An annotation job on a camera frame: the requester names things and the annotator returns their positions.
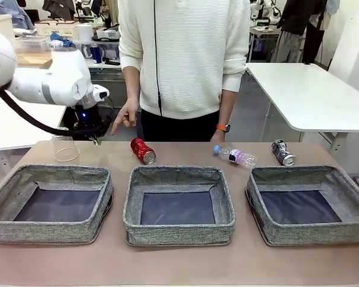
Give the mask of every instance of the storage bin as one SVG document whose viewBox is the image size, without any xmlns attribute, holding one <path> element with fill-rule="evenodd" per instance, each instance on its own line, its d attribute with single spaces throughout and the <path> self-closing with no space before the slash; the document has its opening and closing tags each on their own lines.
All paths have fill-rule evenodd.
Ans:
<svg viewBox="0 0 359 287">
<path fill-rule="evenodd" d="M 41 20 L 35 22 L 35 27 L 39 35 L 50 36 L 57 33 L 61 37 L 69 40 L 78 39 L 77 20 Z"/>
<path fill-rule="evenodd" d="M 14 44 L 14 32 L 12 28 L 12 15 L 0 15 L 0 33 Z"/>
<path fill-rule="evenodd" d="M 22 166 L 0 187 L 0 242 L 90 243 L 101 229 L 111 200 L 107 169 Z"/>
<path fill-rule="evenodd" d="M 235 213 L 220 169 L 140 166 L 130 175 L 123 222 L 133 246 L 226 245 Z"/>
<path fill-rule="evenodd" d="M 22 36 L 16 38 L 16 50 L 24 52 L 45 52 L 49 50 L 49 37 Z"/>
<path fill-rule="evenodd" d="M 359 242 L 359 188 L 342 170 L 258 167 L 246 192 L 269 245 Z"/>
</svg>

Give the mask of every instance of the smartwatch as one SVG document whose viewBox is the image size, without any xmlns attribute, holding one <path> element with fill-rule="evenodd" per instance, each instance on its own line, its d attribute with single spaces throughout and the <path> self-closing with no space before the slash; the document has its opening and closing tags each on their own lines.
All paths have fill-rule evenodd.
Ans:
<svg viewBox="0 0 359 287">
<path fill-rule="evenodd" d="M 228 133 L 230 131 L 230 125 L 229 124 L 217 124 L 217 130 L 222 130 L 225 133 Z"/>
</svg>

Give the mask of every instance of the sweater sleeve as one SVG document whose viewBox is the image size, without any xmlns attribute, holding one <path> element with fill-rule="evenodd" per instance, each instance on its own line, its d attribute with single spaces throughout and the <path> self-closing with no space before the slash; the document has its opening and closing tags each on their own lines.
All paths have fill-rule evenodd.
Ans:
<svg viewBox="0 0 359 287">
<path fill-rule="evenodd" d="M 141 70 L 142 44 L 132 1 L 118 0 L 118 21 L 120 24 L 121 68 L 133 66 Z"/>
<path fill-rule="evenodd" d="M 222 89 L 239 91 L 242 74 L 246 70 L 246 55 L 250 37 L 250 2 L 233 0 L 227 28 L 226 51 L 223 65 Z"/>
</svg>

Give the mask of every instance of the sweater cuff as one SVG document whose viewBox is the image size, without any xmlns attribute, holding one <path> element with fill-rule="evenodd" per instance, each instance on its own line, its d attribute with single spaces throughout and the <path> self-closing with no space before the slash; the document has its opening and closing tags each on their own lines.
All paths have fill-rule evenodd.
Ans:
<svg viewBox="0 0 359 287">
<path fill-rule="evenodd" d="M 223 75 L 222 89 L 239 92 L 242 74 Z"/>
<path fill-rule="evenodd" d="M 132 56 L 121 56 L 120 57 L 121 68 L 132 66 L 137 70 L 141 71 L 141 60 Z"/>
</svg>

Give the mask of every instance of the black jacket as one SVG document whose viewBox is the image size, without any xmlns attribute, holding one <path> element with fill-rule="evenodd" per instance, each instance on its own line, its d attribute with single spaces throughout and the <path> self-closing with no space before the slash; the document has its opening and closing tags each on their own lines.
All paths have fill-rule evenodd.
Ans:
<svg viewBox="0 0 359 287">
<path fill-rule="evenodd" d="M 278 28 L 302 36 L 310 17 L 319 14 L 323 5 L 323 0 L 287 0 Z"/>
</svg>

